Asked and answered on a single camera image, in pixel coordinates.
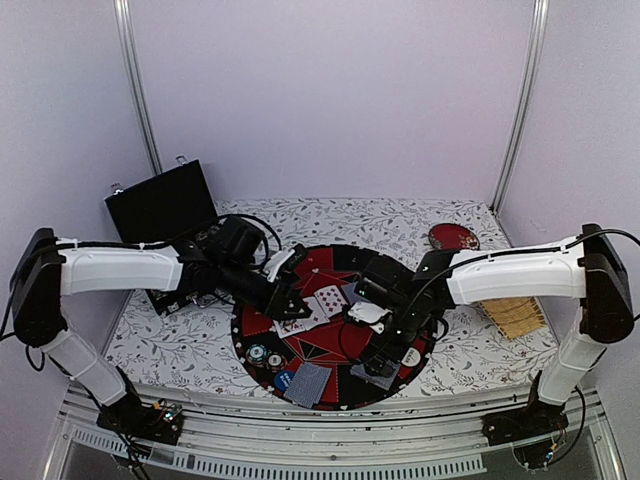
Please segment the five of diamonds card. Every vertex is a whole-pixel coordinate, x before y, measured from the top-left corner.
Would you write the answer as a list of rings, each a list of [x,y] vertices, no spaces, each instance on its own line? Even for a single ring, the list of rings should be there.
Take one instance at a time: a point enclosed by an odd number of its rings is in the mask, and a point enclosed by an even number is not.
[[[330,319],[325,314],[319,301],[314,296],[306,297],[303,301],[311,310],[311,315],[303,320],[306,325],[306,329],[311,329],[330,322]]]

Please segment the white dealer button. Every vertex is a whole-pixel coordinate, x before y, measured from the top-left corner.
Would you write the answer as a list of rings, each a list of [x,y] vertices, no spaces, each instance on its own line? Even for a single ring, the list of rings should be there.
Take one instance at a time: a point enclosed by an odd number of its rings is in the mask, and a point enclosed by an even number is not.
[[[402,358],[401,365],[409,369],[414,369],[421,364],[422,360],[421,352],[414,347],[410,347]]]

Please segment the ten of diamonds card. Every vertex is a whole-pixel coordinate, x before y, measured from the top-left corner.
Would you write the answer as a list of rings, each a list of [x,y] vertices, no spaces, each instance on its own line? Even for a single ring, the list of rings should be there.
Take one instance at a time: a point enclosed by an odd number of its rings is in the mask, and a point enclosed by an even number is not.
[[[316,290],[314,297],[327,317],[337,315],[345,305],[349,304],[342,290],[336,285],[329,285]]]

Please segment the blue playing card deck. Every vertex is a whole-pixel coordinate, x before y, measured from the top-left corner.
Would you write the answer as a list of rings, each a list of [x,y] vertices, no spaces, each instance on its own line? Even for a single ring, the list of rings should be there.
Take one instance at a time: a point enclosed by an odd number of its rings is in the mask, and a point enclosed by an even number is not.
[[[400,370],[400,364],[392,363],[388,376],[380,374],[369,374],[363,365],[353,365],[350,374],[360,380],[370,383],[382,390],[389,391]]]

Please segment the poker chip stack red top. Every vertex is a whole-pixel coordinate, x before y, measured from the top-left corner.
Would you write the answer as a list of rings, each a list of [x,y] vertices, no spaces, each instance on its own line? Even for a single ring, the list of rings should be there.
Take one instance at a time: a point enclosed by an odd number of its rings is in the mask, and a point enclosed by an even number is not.
[[[287,358],[278,352],[270,352],[265,361],[265,367],[273,373],[283,370],[287,364]]]

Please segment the poker chip stack teal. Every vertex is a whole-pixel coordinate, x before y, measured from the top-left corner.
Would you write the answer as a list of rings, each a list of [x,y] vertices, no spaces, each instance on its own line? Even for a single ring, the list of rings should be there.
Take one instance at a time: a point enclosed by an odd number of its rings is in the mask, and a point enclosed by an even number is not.
[[[267,347],[262,344],[253,344],[247,349],[245,358],[250,365],[262,368],[265,366],[269,355],[270,351]]]

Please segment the blue backed dealt cards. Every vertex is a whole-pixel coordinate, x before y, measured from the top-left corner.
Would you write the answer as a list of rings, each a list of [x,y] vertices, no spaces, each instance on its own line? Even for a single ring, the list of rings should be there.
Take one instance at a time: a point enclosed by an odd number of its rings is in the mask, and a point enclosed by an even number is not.
[[[331,373],[332,369],[328,367],[314,363],[302,364],[285,391],[284,398],[303,408],[312,408],[320,401]]]

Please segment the blue small blind button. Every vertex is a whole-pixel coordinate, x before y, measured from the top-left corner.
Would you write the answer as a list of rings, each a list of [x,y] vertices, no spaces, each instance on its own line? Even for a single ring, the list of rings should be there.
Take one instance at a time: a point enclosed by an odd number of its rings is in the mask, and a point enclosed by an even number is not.
[[[291,382],[294,379],[294,376],[295,376],[295,373],[291,371],[278,372],[274,377],[275,387],[278,390],[285,392],[290,387]]]

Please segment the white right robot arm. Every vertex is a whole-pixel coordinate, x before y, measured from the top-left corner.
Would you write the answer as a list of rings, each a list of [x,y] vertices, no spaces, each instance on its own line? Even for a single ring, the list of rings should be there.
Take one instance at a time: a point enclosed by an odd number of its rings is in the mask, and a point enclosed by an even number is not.
[[[627,338],[637,321],[626,267],[609,240],[614,233],[585,224],[575,237],[538,246],[431,251],[415,272],[401,276],[369,264],[356,291],[383,309],[383,330],[372,337],[360,362],[369,374],[389,375],[389,364],[405,356],[432,319],[461,305],[521,297],[576,299],[572,328],[517,415],[524,435],[539,435],[608,345]]]

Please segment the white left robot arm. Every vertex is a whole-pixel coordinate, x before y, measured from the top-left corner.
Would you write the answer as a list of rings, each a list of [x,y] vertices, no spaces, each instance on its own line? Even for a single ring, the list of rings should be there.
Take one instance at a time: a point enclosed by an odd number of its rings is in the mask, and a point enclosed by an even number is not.
[[[301,245],[280,248],[256,261],[269,229],[251,215],[226,215],[197,242],[119,243],[62,239],[41,228],[12,274],[1,326],[78,381],[126,433],[141,433],[149,423],[147,407],[126,375],[71,328],[62,297],[135,289],[225,292],[272,320],[306,319],[311,310],[290,278],[306,251]]]

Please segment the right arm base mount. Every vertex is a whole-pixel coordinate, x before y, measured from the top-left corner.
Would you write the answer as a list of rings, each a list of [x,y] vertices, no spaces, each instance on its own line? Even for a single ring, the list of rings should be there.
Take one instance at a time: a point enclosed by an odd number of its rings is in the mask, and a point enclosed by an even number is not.
[[[545,440],[512,449],[520,466],[537,470],[547,467],[558,449],[559,441],[552,440],[550,435],[563,436],[568,426],[563,407],[545,406],[534,401],[520,408],[483,416],[481,432],[490,446],[514,444],[546,435]]]

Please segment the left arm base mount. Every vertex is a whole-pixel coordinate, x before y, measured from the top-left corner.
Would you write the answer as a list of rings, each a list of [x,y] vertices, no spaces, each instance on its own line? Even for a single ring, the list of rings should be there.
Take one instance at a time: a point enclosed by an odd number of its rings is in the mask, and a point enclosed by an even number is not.
[[[183,408],[160,399],[144,404],[136,395],[126,395],[113,405],[100,406],[97,425],[122,436],[175,446],[184,423]]]

